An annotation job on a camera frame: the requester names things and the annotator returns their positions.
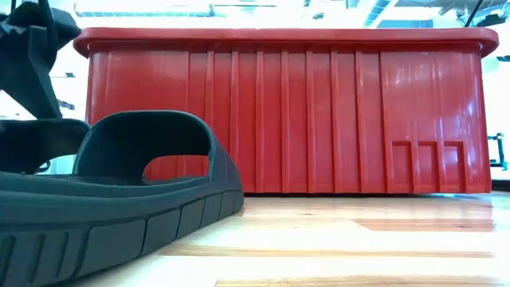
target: black slide sandal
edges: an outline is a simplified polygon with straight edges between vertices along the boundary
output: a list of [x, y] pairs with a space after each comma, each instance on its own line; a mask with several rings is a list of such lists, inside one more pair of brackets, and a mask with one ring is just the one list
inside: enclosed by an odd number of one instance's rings
[[[147, 185], [143, 169], [164, 155], [208, 155], [209, 174]], [[72, 175], [0, 172], [0, 285], [47, 285], [130, 261], [243, 201], [236, 166], [199, 118], [117, 113], [91, 128]]]

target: black rubber sole tread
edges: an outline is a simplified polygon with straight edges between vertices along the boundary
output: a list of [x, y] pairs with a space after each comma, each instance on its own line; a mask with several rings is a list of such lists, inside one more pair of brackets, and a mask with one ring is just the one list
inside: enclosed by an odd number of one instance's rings
[[11, 226], [0, 230], [0, 286], [49, 285], [125, 263], [238, 212], [243, 201], [242, 191], [226, 191], [126, 222]]

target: red storage container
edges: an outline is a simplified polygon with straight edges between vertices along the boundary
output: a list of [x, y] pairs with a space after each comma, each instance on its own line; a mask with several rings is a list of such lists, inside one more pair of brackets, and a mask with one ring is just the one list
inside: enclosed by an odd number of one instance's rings
[[[491, 178], [481, 58], [490, 29], [85, 29], [87, 121], [203, 118], [246, 192], [480, 193]], [[152, 178], [202, 174], [163, 158]]]

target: bin rim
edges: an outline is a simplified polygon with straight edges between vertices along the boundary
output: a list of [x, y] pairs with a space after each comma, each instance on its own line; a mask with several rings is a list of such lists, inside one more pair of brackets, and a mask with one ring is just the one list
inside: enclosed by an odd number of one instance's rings
[[496, 31], [487, 28], [451, 29], [160, 29], [104, 28], [83, 29], [73, 42], [84, 57], [94, 41], [265, 41], [348, 44], [454, 43], [471, 41], [480, 45], [481, 56], [499, 45]]

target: wooden floor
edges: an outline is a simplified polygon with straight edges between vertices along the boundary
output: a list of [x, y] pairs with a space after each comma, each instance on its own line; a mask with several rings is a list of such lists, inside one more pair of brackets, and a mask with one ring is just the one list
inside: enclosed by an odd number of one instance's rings
[[247, 198], [234, 216], [69, 286], [510, 286], [510, 193]]

